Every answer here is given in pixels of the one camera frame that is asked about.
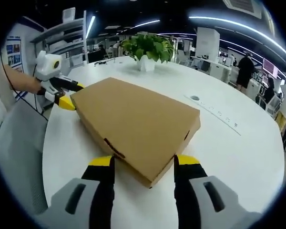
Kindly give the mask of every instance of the cardboard box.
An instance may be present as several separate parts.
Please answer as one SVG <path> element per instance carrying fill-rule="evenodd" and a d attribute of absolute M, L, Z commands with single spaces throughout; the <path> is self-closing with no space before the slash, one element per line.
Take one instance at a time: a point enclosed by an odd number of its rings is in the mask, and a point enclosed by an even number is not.
<path fill-rule="evenodd" d="M 152 187 L 200 127 L 200 111 L 114 78 L 71 96 L 93 139 L 144 186 Z"/>

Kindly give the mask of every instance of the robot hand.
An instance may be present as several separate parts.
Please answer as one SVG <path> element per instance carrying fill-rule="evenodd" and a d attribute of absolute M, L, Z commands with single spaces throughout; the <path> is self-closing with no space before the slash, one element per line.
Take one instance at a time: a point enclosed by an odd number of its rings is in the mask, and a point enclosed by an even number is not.
<path fill-rule="evenodd" d="M 237 194 L 194 157 L 174 157 L 174 178 L 179 229 L 246 229 L 261 216 L 246 211 Z"/>
<path fill-rule="evenodd" d="M 75 110 L 70 98 L 65 95 L 65 90 L 77 92 L 84 87 L 61 73 L 61 61 L 60 55 L 40 51 L 36 59 L 36 78 L 41 81 L 42 91 L 38 94 L 43 94 L 63 109 Z"/>
<path fill-rule="evenodd" d="M 55 193 L 51 206 L 35 219 L 48 229 L 110 229 L 113 186 L 114 157 L 95 158 L 82 178 Z"/>

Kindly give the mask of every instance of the poster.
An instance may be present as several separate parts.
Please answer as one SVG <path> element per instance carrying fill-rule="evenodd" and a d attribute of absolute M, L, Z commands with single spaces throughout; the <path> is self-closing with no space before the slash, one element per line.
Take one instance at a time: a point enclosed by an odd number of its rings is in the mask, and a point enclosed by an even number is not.
<path fill-rule="evenodd" d="M 21 58 L 21 39 L 19 36 L 9 36 L 6 41 L 8 65 L 18 72 L 23 72 Z"/>

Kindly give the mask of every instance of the shelf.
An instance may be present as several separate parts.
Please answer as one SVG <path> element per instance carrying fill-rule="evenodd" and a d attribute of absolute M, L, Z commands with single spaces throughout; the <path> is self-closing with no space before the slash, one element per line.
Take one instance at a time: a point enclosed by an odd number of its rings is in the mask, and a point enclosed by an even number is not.
<path fill-rule="evenodd" d="M 57 33 L 60 33 L 62 31 L 74 29 L 76 27 L 83 26 L 83 18 L 75 19 L 73 21 L 69 21 L 57 26 L 54 26 L 45 32 L 42 32 L 39 34 L 37 37 L 35 37 L 33 40 L 31 40 L 32 43 L 38 43 L 41 42 L 42 40 L 45 40 L 46 38 L 53 36 Z"/>
<path fill-rule="evenodd" d="M 49 53 L 50 54 L 62 54 L 64 52 L 68 52 L 72 49 L 77 49 L 77 48 L 80 48 L 80 47 L 83 47 L 84 46 L 84 41 L 79 41 L 79 42 L 71 42 L 71 43 L 68 43 L 64 46 L 61 46 L 59 47 L 58 49 L 55 49 L 53 51 L 50 51 Z"/>
<path fill-rule="evenodd" d="M 70 39 L 70 38 L 76 37 L 76 36 L 83 36 L 83 31 L 79 30 L 79 31 L 68 33 L 68 34 L 63 35 L 61 37 L 55 37 L 54 39 L 46 40 L 46 43 L 48 45 L 50 45 L 50 44 L 54 44 L 56 42 L 59 42 L 59 41 L 62 41 L 62 40 L 66 40 L 66 39 Z"/>

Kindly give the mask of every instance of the white round table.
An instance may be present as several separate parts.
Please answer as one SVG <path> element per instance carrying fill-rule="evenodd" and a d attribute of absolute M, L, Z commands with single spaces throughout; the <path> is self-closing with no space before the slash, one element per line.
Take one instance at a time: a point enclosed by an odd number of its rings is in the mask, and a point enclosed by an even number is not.
<path fill-rule="evenodd" d="M 217 176 L 234 190 L 240 205 L 248 211 L 263 212 L 280 190 L 284 151 L 277 124 L 254 101 L 220 80 L 171 62 L 157 63 L 154 72 L 142 73 L 130 57 L 97 66 L 90 63 L 73 69 L 68 77 L 86 86 L 115 77 L 200 109 L 201 128 L 184 154 L 198 158 L 208 175 Z M 185 95 L 198 96 L 199 102 L 208 108 Z M 221 121 L 214 114 L 217 111 L 237 122 L 237 131 Z M 81 178 L 93 158 L 104 155 L 77 113 L 55 105 L 42 159 L 48 205 L 51 197 L 71 179 Z M 173 167 L 152 189 L 117 169 L 114 190 L 113 229 L 178 228 Z"/>

